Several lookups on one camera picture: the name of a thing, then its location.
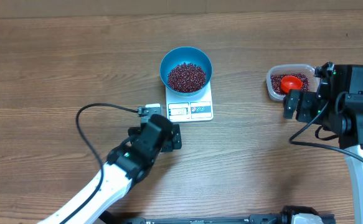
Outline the orange measuring scoop blue handle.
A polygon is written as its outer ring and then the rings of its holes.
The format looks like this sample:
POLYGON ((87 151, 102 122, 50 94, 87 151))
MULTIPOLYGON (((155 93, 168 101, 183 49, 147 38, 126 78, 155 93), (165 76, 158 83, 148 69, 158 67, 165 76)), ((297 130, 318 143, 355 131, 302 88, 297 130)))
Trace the orange measuring scoop blue handle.
POLYGON ((280 88, 283 92, 289 93, 291 90, 300 90, 303 82, 292 75, 287 75, 281 79, 280 88))

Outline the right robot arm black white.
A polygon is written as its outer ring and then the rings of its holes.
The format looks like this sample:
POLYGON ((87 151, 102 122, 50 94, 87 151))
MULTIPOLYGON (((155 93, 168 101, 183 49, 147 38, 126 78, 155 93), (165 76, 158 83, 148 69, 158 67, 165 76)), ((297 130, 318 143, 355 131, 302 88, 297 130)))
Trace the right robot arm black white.
POLYGON ((307 127, 312 124, 333 133, 337 147, 318 143, 298 142, 294 145, 318 147, 345 155, 352 184, 354 218, 363 223, 363 65, 335 65, 327 62, 316 67, 320 79, 315 92, 291 90, 283 100, 284 117, 296 118, 307 127))

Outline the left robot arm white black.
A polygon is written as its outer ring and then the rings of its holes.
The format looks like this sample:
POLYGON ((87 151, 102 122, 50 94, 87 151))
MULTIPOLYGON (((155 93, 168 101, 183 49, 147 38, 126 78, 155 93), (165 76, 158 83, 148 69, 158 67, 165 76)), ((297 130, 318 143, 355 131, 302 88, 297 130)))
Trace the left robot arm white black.
POLYGON ((129 128, 129 134, 110 151, 101 171, 41 223, 94 223, 148 176, 160 152, 182 146, 180 126, 160 114, 152 115, 140 128, 129 128))

